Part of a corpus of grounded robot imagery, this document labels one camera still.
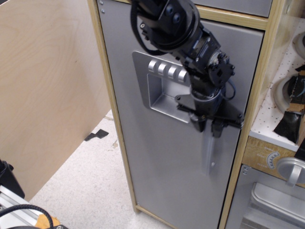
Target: floor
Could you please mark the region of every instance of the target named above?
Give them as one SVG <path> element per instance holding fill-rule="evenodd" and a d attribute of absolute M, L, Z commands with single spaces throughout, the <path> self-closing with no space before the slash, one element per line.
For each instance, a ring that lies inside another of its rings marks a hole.
<path fill-rule="evenodd" d="M 83 142 L 30 203 L 70 229 L 170 229 L 134 213 L 111 111 L 99 129 L 109 135 Z"/>

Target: oven door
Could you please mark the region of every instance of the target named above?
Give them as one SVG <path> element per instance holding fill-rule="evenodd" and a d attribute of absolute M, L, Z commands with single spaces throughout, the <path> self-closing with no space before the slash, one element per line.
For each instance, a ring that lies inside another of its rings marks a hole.
<path fill-rule="evenodd" d="M 226 229 L 305 229 L 305 189 L 242 166 Z"/>

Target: orange object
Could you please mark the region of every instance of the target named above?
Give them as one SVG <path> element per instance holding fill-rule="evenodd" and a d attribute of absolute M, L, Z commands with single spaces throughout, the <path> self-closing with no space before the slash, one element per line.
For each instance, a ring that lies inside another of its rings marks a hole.
<path fill-rule="evenodd" d="M 53 225 L 54 226 L 58 226 L 61 223 L 58 221 L 58 219 L 52 217 L 52 221 L 53 221 Z M 49 225 L 49 221 L 47 219 L 47 217 L 45 215 L 39 215 L 38 219 L 37 219 L 37 223 L 35 225 L 36 227 L 40 228 L 40 229 L 48 229 L 50 228 Z"/>

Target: wooden cabinet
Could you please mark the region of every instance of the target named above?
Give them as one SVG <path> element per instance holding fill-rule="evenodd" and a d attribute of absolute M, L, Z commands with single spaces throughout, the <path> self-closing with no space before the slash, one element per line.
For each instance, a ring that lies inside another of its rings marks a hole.
<path fill-rule="evenodd" d="M 112 76 L 105 47 L 105 40 L 103 35 L 104 31 L 100 23 L 98 4 L 101 3 L 96 0 L 88 0 L 88 4 L 91 10 L 92 21 L 99 44 L 104 71 L 106 73 L 106 81 L 111 99 L 113 114 L 116 120 L 117 132 L 122 149 L 122 157 L 124 159 L 124 165 L 134 209 L 144 211 L 147 214 L 150 214 L 153 217 L 156 217 L 157 219 L 165 222 L 161 219 L 162 216 L 158 217 L 158 214 L 153 214 L 150 211 L 147 211 L 146 209 L 142 208 L 136 201 L 132 184 L 132 177 L 130 173 L 131 168 L 130 164 L 128 163 L 126 147 L 124 145 L 122 126 L 118 113 L 117 101 L 113 89 Z M 233 26 L 258 30 L 264 33 L 264 38 L 259 50 L 259 58 L 256 65 L 255 76 L 253 79 L 251 93 L 247 105 L 244 127 L 240 134 L 238 147 L 235 153 L 230 182 L 224 202 L 223 214 L 220 220 L 219 228 L 221 229 L 223 229 L 226 224 L 251 125 L 260 109 L 260 105 L 262 104 L 267 89 L 275 75 L 280 61 L 283 58 L 285 50 L 288 46 L 288 41 L 292 37 L 293 31 L 296 27 L 297 16 L 301 14 L 303 7 L 304 3 L 301 0 L 273 0 L 268 17 L 262 17 L 220 9 L 219 7 L 213 8 L 210 6 L 197 5 L 202 19 L 224 22 Z"/>

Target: robotic arm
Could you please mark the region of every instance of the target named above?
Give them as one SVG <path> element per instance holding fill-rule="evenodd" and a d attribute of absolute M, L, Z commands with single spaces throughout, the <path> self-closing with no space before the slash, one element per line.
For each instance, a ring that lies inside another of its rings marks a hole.
<path fill-rule="evenodd" d="M 220 44 L 201 23 L 197 8 L 190 0 L 128 0 L 132 4 L 131 24 L 139 44 L 151 55 L 170 53 L 189 73 L 191 93 L 178 95 L 179 110 L 189 113 L 196 129 L 202 132 L 212 119 L 214 137 L 228 125 L 242 128 L 244 114 L 229 100 L 235 95 L 230 80 L 234 66 L 220 50 Z M 149 50 L 139 34 L 137 18 L 146 40 L 157 48 Z M 226 97 L 226 83 L 234 94 Z"/>

